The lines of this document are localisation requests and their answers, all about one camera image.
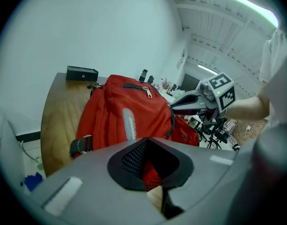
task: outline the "red backpack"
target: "red backpack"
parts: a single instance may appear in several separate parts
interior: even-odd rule
[[[86,150],[97,150],[141,137],[159,137],[199,146],[197,132],[173,113],[156,88],[118,75],[109,76],[105,85],[96,85],[93,89],[75,141],[87,135],[91,137],[86,143],[92,148],[86,144]]]

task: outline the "small black box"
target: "small black box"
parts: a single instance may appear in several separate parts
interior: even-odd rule
[[[67,66],[66,80],[97,81],[98,71],[84,67]]]

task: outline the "backpack logo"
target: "backpack logo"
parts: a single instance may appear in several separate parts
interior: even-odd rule
[[[123,118],[125,124],[125,135],[127,140],[136,139],[136,126],[133,112],[128,108],[124,108]]]

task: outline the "person's arm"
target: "person's arm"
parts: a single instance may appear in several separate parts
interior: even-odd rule
[[[267,117],[269,115],[269,100],[263,93],[265,85],[265,82],[262,83],[262,87],[256,96],[237,100],[231,104],[224,117],[249,121],[256,121]]]

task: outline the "fluorescent light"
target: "fluorescent light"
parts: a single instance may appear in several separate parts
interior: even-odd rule
[[[212,71],[212,70],[210,70],[210,69],[208,69],[208,68],[206,68],[206,67],[204,67],[204,66],[202,66],[202,65],[199,65],[198,67],[199,67],[199,68],[202,68],[202,69],[204,69],[204,70],[207,70],[208,72],[213,73],[213,74],[215,74],[215,75],[218,74],[218,73],[216,73],[216,72],[214,72],[214,71]]]
[[[236,0],[236,1],[243,3],[244,5],[254,9],[258,13],[260,13],[263,17],[265,17],[268,21],[270,21],[276,28],[278,27],[279,21],[277,17],[273,14],[273,12],[265,8],[259,7],[258,5],[251,3],[250,1],[247,0]]]

